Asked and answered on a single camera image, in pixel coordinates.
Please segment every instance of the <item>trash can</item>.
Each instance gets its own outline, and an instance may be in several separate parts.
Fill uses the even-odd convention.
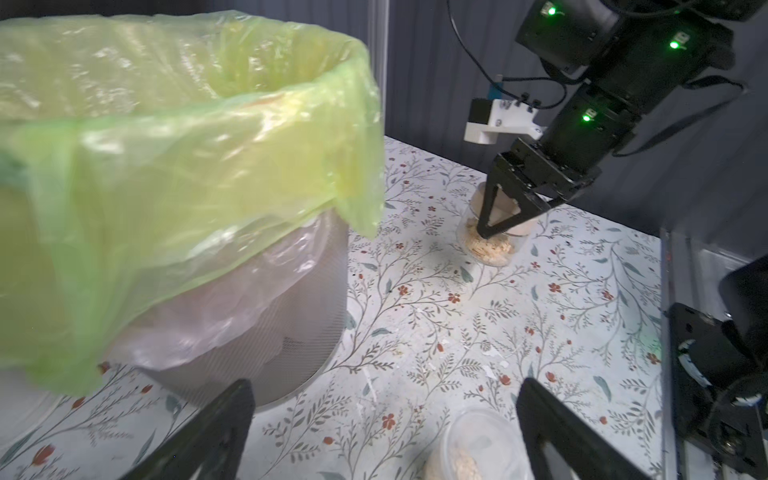
[[[340,265],[342,225],[376,234],[383,157],[367,50],[346,35],[239,12],[0,22],[0,368],[84,395],[134,319],[331,210]],[[319,295],[301,279],[323,272],[286,293]],[[336,325],[332,295],[297,328]]]
[[[253,327],[191,362],[144,373],[198,407],[238,379],[251,381],[257,409],[306,388],[336,351],[346,315],[348,227],[332,212],[320,220],[329,232],[315,264]]]

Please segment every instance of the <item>floral tablecloth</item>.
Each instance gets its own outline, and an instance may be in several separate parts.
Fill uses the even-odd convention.
[[[561,207],[510,266],[482,266],[455,230],[485,175],[393,139],[386,152],[379,236],[349,242],[336,356],[305,392],[254,417],[238,476],[420,478],[462,409],[514,420],[526,376],[660,475],[659,240]],[[194,414],[137,371],[101,369],[101,390],[63,398],[0,452],[0,479],[119,478]]]

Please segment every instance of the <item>plastic trash bag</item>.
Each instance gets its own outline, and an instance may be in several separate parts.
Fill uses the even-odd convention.
[[[317,265],[332,219],[324,212],[229,273],[152,306],[110,348],[110,361],[152,370],[191,362],[252,328],[271,303]],[[262,363],[280,353],[288,325],[262,331]]]
[[[382,208],[365,46],[238,12],[0,22],[0,368],[80,395],[129,322]]]

